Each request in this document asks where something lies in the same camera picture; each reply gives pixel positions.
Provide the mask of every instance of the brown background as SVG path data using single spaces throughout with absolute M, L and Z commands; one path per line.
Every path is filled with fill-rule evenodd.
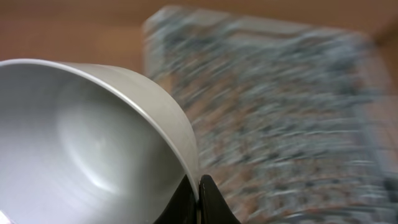
M 0 60 L 43 58 L 142 72 L 141 25 L 168 4 L 357 30 L 378 41 L 398 74 L 392 63 L 398 60 L 396 0 L 0 1 Z

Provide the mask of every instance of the metal dish rack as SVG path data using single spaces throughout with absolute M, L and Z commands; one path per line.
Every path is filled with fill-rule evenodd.
M 388 81 L 368 77 L 364 37 L 178 6 L 145 32 L 146 75 L 186 112 L 241 222 L 395 223 L 363 112 Z

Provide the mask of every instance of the black pointed object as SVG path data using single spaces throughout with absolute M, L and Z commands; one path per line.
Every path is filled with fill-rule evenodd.
M 199 198 L 202 224 L 241 224 L 209 175 L 201 177 Z
M 154 224 L 196 224 L 197 205 L 188 177 L 177 187 L 165 210 Z

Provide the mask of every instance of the dish rack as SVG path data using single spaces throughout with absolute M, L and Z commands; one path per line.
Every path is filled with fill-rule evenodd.
M 242 223 L 396 222 L 385 122 L 368 118 L 389 80 L 365 37 L 179 6 L 145 33 L 145 75 L 186 112 Z

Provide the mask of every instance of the wire rack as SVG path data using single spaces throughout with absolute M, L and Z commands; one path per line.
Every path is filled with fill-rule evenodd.
M 241 222 L 395 222 L 372 133 L 385 122 L 367 119 L 388 80 L 369 78 L 363 37 L 178 6 L 145 32 L 146 75 L 186 112 Z

